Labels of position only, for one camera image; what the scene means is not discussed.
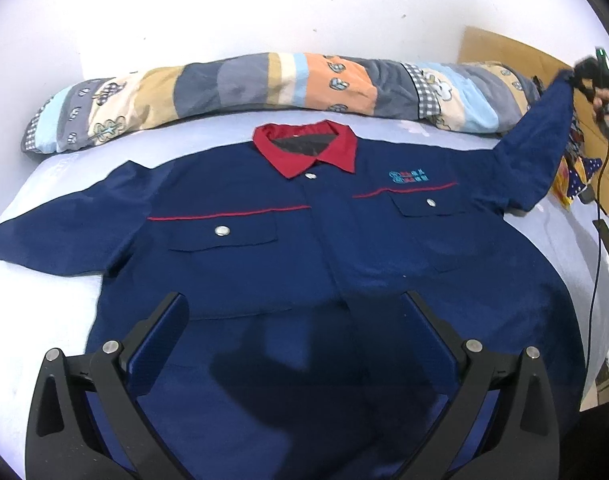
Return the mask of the wooden headboard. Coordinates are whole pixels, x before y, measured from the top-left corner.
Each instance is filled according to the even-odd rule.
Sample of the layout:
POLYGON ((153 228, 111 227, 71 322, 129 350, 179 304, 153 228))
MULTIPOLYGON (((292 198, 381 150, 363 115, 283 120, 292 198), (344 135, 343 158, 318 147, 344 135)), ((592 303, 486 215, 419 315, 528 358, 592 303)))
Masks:
POLYGON ((578 116, 585 139, 583 152, 589 157, 600 157, 606 162, 603 174, 592 179, 592 187, 600 197, 602 208, 609 215, 609 143, 600 133, 599 127, 592 122, 590 104, 565 80, 570 66, 528 44, 473 26, 465 28, 459 61, 498 61, 518 73, 537 76, 553 86, 553 89, 545 94, 542 103, 537 104, 528 117, 532 122, 537 119, 545 121, 540 130, 545 133, 545 142, 551 144, 562 142, 562 128, 570 122, 571 116, 578 116))

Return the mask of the yellow floral scarf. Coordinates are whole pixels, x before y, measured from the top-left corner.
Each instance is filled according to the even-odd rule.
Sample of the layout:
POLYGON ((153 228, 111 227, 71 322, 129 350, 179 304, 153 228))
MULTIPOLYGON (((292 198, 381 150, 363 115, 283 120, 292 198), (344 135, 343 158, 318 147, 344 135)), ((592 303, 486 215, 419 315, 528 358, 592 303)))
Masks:
POLYGON ((571 166, 567 165, 565 157, 563 157, 559 163, 559 168, 557 168, 554 182, 551 186, 551 191, 554 196, 565 209, 568 209, 574 201, 567 197, 568 169, 570 167, 571 166))

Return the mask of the dark grey sock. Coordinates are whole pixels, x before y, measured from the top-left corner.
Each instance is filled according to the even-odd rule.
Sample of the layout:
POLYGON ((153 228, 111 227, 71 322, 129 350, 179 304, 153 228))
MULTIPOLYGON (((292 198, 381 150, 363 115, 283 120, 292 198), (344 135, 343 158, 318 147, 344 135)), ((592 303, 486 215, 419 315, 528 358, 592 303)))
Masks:
POLYGON ((577 195, 577 199, 584 205, 589 205, 595 201, 595 192, 591 185, 586 185, 577 195))

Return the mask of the pile of patterned clothes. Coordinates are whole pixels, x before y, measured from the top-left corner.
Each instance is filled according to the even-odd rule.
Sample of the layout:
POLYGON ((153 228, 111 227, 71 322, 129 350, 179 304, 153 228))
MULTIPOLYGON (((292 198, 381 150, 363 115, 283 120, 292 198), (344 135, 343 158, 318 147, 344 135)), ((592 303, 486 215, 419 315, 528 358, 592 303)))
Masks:
MULTIPOLYGON (((531 78, 535 85, 539 96, 544 94, 545 88, 547 88, 541 78, 533 76, 531 78)), ((576 107, 574 107, 573 119, 571 120, 569 127, 568 141, 565 148, 564 157, 567 161, 568 166, 573 166, 576 160, 583 156, 583 146, 585 145, 585 135, 583 134, 580 120, 577 114, 576 107)))

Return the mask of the patchwork rolled quilt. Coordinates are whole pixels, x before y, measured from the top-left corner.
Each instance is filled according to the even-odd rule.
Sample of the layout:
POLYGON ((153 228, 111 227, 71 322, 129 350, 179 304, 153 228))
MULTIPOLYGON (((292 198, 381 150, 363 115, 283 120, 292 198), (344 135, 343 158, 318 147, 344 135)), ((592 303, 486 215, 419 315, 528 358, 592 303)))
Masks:
POLYGON ((539 99, 500 62, 403 63, 318 53, 259 53, 88 79, 59 91, 24 130, 25 153, 53 155, 190 117, 321 110, 475 134, 512 129, 539 99))

